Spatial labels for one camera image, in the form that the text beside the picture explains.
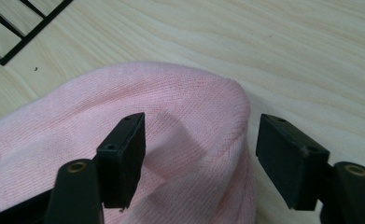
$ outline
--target pink knit beanie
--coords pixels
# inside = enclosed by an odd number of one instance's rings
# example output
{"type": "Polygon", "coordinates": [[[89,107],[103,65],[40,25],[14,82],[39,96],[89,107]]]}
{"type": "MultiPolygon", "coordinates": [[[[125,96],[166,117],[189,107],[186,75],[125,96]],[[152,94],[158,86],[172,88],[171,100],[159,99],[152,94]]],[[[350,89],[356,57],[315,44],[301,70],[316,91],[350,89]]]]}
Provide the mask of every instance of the pink knit beanie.
{"type": "Polygon", "coordinates": [[[0,210],[51,189],[60,166],[91,159],[128,115],[145,112],[147,155],[130,208],[105,223],[254,223],[249,104],[230,79],[167,63],[78,77],[0,120],[0,210]]]}

